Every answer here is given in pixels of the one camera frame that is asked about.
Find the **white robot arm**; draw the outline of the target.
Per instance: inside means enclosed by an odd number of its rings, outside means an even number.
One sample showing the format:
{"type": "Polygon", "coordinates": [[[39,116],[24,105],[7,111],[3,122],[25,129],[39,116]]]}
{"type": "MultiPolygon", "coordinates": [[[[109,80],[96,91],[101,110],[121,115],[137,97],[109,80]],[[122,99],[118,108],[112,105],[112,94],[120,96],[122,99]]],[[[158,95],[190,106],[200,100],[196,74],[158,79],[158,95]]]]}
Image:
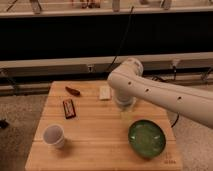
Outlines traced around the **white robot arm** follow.
{"type": "Polygon", "coordinates": [[[122,106],[140,98],[213,129],[213,92],[142,77],[143,65],[128,58],[114,69],[107,82],[122,106]]]}

